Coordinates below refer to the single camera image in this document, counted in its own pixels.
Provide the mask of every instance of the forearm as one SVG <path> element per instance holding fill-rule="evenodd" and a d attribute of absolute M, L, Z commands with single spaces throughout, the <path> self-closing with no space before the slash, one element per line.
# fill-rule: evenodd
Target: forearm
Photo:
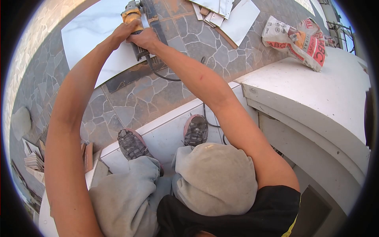
<path fill-rule="evenodd" d="M 199 61 L 161 42 L 155 46 L 154 53 L 175 72 L 197 98 L 214 112 L 230 100 L 238 101 L 224 79 Z"/>
<path fill-rule="evenodd" d="M 52 111 L 46 142 L 45 185 L 61 236 L 102 236 L 86 187 L 80 124 L 112 48 L 111 38 L 107 38 L 72 68 L 60 87 Z"/>
<path fill-rule="evenodd" d="M 80 127 L 101 68 L 113 52 L 113 48 L 113 39 L 109 36 L 69 71 L 56 97 L 51 116 L 52 126 L 58 122 L 60 127 L 67 126 L 73 130 Z"/>

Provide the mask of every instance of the tile adhesive bag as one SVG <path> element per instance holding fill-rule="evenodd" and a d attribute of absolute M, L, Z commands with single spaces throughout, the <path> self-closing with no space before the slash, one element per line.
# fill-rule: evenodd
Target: tile adhesive bag
<path fill-rule="evenodd" d="M 262 42 L 291 56 L 304 65 L 320 72 L 325 60 L 325 39 L 320 27 L 310 17 L 301 21 L 297 29 L 273 16 L 268 19 L 262 33 Z"/>

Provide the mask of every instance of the work boot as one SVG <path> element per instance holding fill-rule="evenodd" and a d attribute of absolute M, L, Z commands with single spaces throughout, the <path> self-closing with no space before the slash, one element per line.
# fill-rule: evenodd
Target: work boot
<path fill-rule="evenodd" d="M 120 150 L 127 160 L 133 160 L 143 155 L 154 158 L 147 149 L 146 143 L 141 135 L 133 129 L 122 129 L 118 133 L 117 140 L 120 145 Z M 163 167 L 162 165 L 160 166 L 160 176 L 163 176 Z"/>
<path fill-rule="evenodd" d="M 208 124 L 202 115 L 192 115 L 184 126 L 184 145 L 197 146 L 208 138 Z"/>

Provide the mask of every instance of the ceramic tile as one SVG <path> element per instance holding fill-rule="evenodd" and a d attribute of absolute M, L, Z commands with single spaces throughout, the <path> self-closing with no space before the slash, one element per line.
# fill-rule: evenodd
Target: ceramic tile
<path fill-rule="evenodd" d="M 229 20 L 222 22 L 220 29 L 239 46 L 259 12 L 252 1 L 242 0 L 231 11 Z"/>
<path fill-rule="evenodd" d="M 124 0 L 99 1 L 62 29 L 63 46 L 70 69 L 122 23 L 120 11 L 124 8 Z M 149 27 L 147 21 L 143 21 L 143 24 L 144 27 Z M 132 45 L 122 42 L 105 62 L 95 87 L 136 64 L 138 62 Z"/>

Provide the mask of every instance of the power cord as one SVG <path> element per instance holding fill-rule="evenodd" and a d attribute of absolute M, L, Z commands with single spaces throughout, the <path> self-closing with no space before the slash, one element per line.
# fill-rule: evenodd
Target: power cord
<path fill-rule="evenodd" d="M 205 122 L 206 122 L 209 126 L 212 126 L 212 127 L 219 127 L 219 128 L 221 128 L 221 127 L 218 126 L 218 125 L 213 125 L 213 124 L 211 124 L 211 123 L 208 122 L 208 120 L 207 120 L 207 115 L 205 114 L 205 104 L 204 104 L 204 103 L 203 103 L 203 112 L 204 112 Z M 225 133 L 223 133 L 223 135 L 222 135 L 222 141 L 223 141 L 224 145 L 227 145 L 226 142 L 225 142 Z"/>
<path fill-rule="evenodd" d="M 150 67 L 151 71 L 154 72 L 155 75 L 157 75 L 157 76 L 159 76 L 159 77 L 161 77 L 161 78 L 163 78 L 163 79 L 166 79 L 167 81 L 180 82 L 180 79 L 172 79 L 172 78 L 164 77 L 164 76 L 158 74 L 158 73 L 155 71 L 154 67 L 153 67 L 153 63 L 151 62 L 150 55 L 149 55 L 149 54 L 148 54 L 148 55 L 145 55 L 145 57 L 146 57 L 146 61 L 147 61 L 147 63 L 149 64 L 149 67 Z M 201 58 L 200 62 L 201 62 L 202 64 L 205 63 L 205 56 L 203 56 L 203 57 Z M 207 115 L 206 115 L 206 113 L 205 113 L 205 104 L 204 104 L 204 103 L 203 103 L 203 111 L 204 111 L 204 118 L 205 118 L 205 121 L 206 121 L 206 123 L 207 123 L 209 126 L 217 127 L 217 128 L 221 128 L 221 127 L 218 126 L 218 125 L 213 125 L 213 124 L 211 124 L 211 123 L 208 122 L 208 120 L 207 120 Z M 226 145 L 226 142 L 225 142 L 225 134 L 222 135 L 222 141 L 223 141 L 224 145 Z"/>
<path fill-rule="evenodd" d="M 153 67 L 153 63 L 151 62 L 150 55 L 149 55 L 149 54 L 148 54 L 148 55 L 145 55 L 145 57 L 146 57 L 146 61 L 147 61 L 148 65 L 149 65 L 151 71 L 154 72 L 155 75 L 157 75 L 157 76 L 159 76 L 159 77 L 161 77 L 161 78 L 163 78 L 163 79 L 166 79 L 167 81 L 171 81 L 171 82 L 180 82 L 180 79 L 172 79 L 172 78 L 164 77 L 164 76 L 158 74 L 158 73 L 156 72 L 156 70 L 154 69 L 154 67 Z M 201 58 L 200 62 L 201 62 L 202 64 L 205 63 L 205 56 L 203 56 L 203 57 Z"/>

